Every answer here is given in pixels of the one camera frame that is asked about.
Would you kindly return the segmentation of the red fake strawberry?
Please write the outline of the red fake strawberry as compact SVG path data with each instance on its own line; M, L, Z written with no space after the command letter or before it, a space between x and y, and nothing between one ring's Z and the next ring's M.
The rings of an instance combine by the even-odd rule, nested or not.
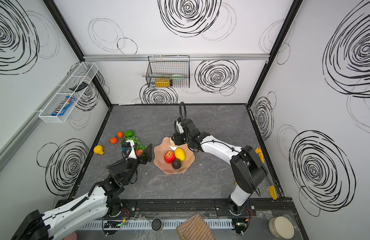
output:
M136 150L135 154L136 154L136 156L142 156L143 155L143 150Z

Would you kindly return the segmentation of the yellow fake lemon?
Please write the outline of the yellow fake lemon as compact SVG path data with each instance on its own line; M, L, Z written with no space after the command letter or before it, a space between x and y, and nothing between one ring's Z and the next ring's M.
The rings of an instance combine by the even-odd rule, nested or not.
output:
M181 148L176 148L174 151L175 157L180 160L180 161L185 161L186 160L186 154L183 149Z

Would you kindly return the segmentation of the red fake apple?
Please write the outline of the red fake apple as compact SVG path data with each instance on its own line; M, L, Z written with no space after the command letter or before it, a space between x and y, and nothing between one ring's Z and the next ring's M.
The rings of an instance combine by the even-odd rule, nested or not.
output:
M174 151L168 151L164 155L164 161L168 164L171 164L174 160L176 160L176 156Z

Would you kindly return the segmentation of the pink wavy fruit bowl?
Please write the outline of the pink wavy fruit bowl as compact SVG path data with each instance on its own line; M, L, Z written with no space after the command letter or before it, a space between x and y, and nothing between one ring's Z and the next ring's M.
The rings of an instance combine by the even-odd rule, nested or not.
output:
M169 137L154 148L154 156L154 164L166 174L184 173L195 161L195 155L187 144L177 146Z

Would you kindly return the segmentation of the dark fake avocado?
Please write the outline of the dark fake avocado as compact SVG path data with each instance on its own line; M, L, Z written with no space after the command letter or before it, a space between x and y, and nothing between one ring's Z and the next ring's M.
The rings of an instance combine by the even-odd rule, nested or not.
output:
M182 167L182 161L179 160L179 159L176 159L176 160L172 161L171 166L172 166L173 169L178 170Z

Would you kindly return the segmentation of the yellow fake pear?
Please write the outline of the yellow fake pear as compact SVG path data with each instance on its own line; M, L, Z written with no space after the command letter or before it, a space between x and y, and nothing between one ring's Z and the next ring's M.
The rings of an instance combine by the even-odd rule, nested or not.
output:
M93 152L98 155L103 155L104 154L103 146L102 145L95 146Z

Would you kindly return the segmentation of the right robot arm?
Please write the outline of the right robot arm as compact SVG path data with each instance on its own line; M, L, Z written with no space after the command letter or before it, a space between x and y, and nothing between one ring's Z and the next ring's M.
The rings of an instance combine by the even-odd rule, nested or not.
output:
M178 118L174 122L174 130L171 139L175 145L186 144L194 153L209 153L231 166L237 184L229 197L228 206L233 215L241 214L250 196L268 176L260 156L251 146L233 146L207 132L200 132L190 119Z

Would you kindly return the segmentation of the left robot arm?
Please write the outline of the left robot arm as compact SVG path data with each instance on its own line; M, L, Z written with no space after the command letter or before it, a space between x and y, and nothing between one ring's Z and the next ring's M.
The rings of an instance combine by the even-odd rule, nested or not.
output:
M89 192L53 210L29 213L12 239L14 240L62 240L84 225L102 218L112 209L121 211L119 195L125 186L134 184L139 165L152 160L152 145L138 155L137 146L128 140L122 144L123 156L106 166L107 178L92 185Z

